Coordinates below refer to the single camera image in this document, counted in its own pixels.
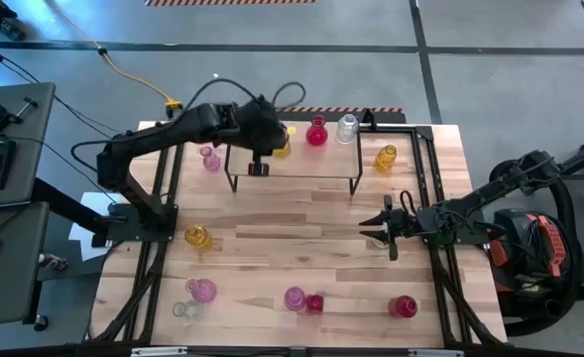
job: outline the concrete floor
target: concrete floor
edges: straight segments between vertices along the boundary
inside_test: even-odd
[[[42,0],[7,3],[28,26],[30,41],[85,40]],[[142,0],[57,3],[104,42],[416,45],[409,0],[178,8],[149,8]],[[584,12],[574,0],[419,0],[419,6],[429,46],[584,48]],[[131,129],[140,120],[164,116],[160,96],[117,75],[94,51],[0,52],[39,80],[54,82],[59,97],[112,127]],[[187,100],[215,74],[270,95],[283,82],[298,80],[307,87],[306,105],[402,106],[409,123],[430,123],[419,56],[382,52],[303,52],[298,47],[293,52],[110,54],[121,67],[181,100]],[[460,126],[474,186],[485,183],[490,169],[501,160],[533,149],[547,150],[562,159],[584,142],[584,56],[435,55],[430,56],[430,63],[441,119],[444,124]],[[22,82],[0,64],[0,85]],[[219,85],[200,100],[243,98],[234,88]],[[68,157],[70,143],[95,139],[99,139],[96,133],[55,105],[46,138],[50,145]],[[95,153],[90,149],[83,152],[86,158]],[[47,150],[39,177],[78,199],[84,191],[93,190]],[[540,196],[498,204],[549,209],[548,199]],[[77,262],[77,247],[66,242],[68,229],[67,222],[53,218],[46,247]],[[52,320],[50,328],[36,333],[18,323],[0,325],[0,348],[79,341],[96,287],[96,276],[46,283],[40,309]],[[577,303],[557,325],[512,342],[584,353],[584,302]]]

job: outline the orange striped tape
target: orange striped tape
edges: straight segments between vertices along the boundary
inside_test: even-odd
[[[146,0],[146,6],[310,4],[316,0]]]
[[[305,113],[305,112],[326,112],[326,113],[359,113],[365,107],[291,107],[279,109],[283,113]],[[402,108],[375,107],[369,108],[376,113],[402,113]]]

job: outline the orange glass bottle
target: orange glass bottle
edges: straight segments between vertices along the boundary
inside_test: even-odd
[[[193,224],[185,230],[185,241],[200,250],[207,250],[212,247],[212,240],[207,229],[200,224]]]
[[[397,156],[398,150],[393,145],[387,145],[382,148],[380,154],[375,158],[373,168],[375,168],[378,173],[387,173],[395,163],[395,158]]]

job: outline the yellow cable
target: yellow cable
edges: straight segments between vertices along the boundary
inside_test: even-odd
[[[91,37],[91,35],[87,34],[84,30],[82,30],[79,26],[77,26],[77,24],[75,24],[73,22],[73,20],[69,19],[69,17],[67,15],[65,15],[59,8],[58,6],[56,6],[55,4],[52,4],[50,1],[47,1],[50,5],[50,7],[52,7],[52,9],[54,9],[54,11],[56,11],[59,15],[61,15],[63,18],[65,18],[70,24],[72,24],[78,31],[80,31],[87,39],[89,39],[98,49],[103,49],[102,46],[100,46],[100,44],[98,44],[97,41],[95,41],[95,39],[93,39]],[[169,104],[169,102],[171,102],[172,104],[177,103],[177,101],[175,101],[174,99],[172,99],[169,95],[167,95],[165,92],[163,92],[161,89],[157,88],[156,86],[150,84],[148,81],[137,77],[133,74],[129,74],[125,71],[123,71],[122,69],[118,68],[117,65],[115,65],[115,63],[113,62],[113,59],[111,58],[110,55],[108,55],[107,53],[105,53],[104,55],[102,55],[104,57],[104,59],[111,65],[111,67],[118,73],[122,74],[123,76],[129,78],[129,79],[133,79],[136,80],[146,86],[148,86],[149,88],[157,91],[159,94],[161,94],[167,101],[167,105]]]

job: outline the wooden table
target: wooden table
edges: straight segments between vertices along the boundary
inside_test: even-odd
[[[140,128],[151,125],[142,122]],[[470,192],[458,127],[433,126],[433,132],[446,198]],[[381,175],[372,164],[388,144],[395,145],[399,155],[391,173]],[[204,169],[199,147],[187,144],[183,153],[177,233],[166,257],[153,344],[443,346],[426,247],[416,238],[400,238],[400,257],[391,262],[387,250],[358,234],[358,222],[378,214],[384,194],[397,198],[408,189],[419,205],[407,136],[362,135],[364,174],[353,197],[348,181],[337,178],[241,178],[238,192],[232,193],[222,170]],[[429,174],[425,145],[421,149]],[[225,148],[215,153],[224,160]],[[150,154],[131,165],[148,191],[158,156]],[[165,177],[167,187],[170,175]],[[432,190],[429,196],[434,200]],[[183,240],[185,227],[192,223],[208,228],[211,252],[199,253]],[[94,334],[104,330],[129,297],[139,251],[139,243],[125,243],[106,261],[92,313]],[[457,246],[456,251],[464,295],[492,333],[506,340],[487,257],[470,246]],[[175,302],[190,298],[185,282],[201,278],[218,287],[203,319],[190,323],[174,317]],[[287,310],[283,296],[292,286],[323,294],[324,314]],[[401,295],[417,300],[414,318],[387,314],[389,299]],[[448,301],[453,332],[460,338],[456,309]],[[144,299],[141,311],[146,305]],[[137,332],[143,317],[138,316]]]

